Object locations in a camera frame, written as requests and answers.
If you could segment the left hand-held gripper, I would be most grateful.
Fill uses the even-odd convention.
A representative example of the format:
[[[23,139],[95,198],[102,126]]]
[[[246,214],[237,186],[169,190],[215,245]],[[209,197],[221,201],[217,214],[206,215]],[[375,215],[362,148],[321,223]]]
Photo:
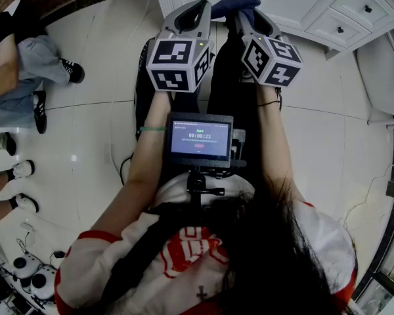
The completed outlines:
[[[150,40],[146,69],[156,91],[193,93],[211,66],[211,3],[187,3],[165,17]]]

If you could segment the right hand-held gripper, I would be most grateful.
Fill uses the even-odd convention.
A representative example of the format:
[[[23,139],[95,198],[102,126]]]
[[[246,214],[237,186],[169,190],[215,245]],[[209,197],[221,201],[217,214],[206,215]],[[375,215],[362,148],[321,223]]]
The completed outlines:
[[[252,10],[252,19],[236,14],[237,32],[245,44],[241,81],[272,87],[289,87],[303,67],[297,49],[283,40],[278,26],[263,12]]]

